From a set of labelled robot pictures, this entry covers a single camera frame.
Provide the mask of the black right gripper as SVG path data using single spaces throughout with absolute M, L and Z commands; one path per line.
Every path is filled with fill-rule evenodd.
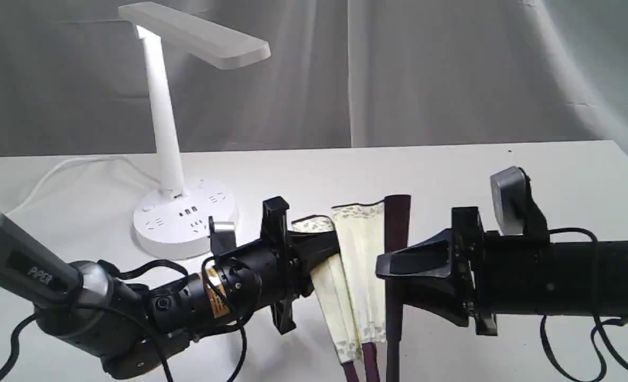
M 404 305 L 460 328 L 498 334 L 498 315 L 562 315 L 558 244 L 486 232 L 476 206 L 451 210 L 451 227 L 375 262 L 380 280 L 399 280 Z M 447 279 L 456 273 L 456 280 Z

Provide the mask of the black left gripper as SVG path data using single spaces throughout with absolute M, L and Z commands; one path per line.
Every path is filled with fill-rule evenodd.
M 260 236 L 221 258 L 210 256 L 180 293 L 178 328 L 208 331 L 230 321 L 246 323 L 267 307 L 280 334 L 293 331 L 297 276 L 310 275 L 340 253 L 336 231 L 287 229 L 289 204 L 277 196 L 263 201 Z

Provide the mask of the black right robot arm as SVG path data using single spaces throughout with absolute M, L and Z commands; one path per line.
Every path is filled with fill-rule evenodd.
M 375 274 L 397 300 L 476 333 L 498 315 L 628 317 L 628 241 L 551 242 L 485 231 L 476 206 L 451 210 L 451 227 L 379 255 Z

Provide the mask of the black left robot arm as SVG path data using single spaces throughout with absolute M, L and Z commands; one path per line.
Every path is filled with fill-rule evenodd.
M 170 259 L 125 272 L 103 259 L 66 263 L 0 212 L 0 288 L 34 307 L 11 334 L 0 381 L 17 362 L 20 334 L 32 322 L 98 358 L 116 380 L 162 367 L 171 381 L 169 358 L 192 342 L 239 332 L 243 347 L 229 377 L 235 380 L 254 313 L 268 307 L 280 334 L 293 331 L 292 302 L 311 295 L 312 271 L 340 252 L 334 230 L 289 230 L 288 209 L 282 197 L 264 201 L 260 237 L 241 246 L 209 217 L 210 256 L 197 273 Z

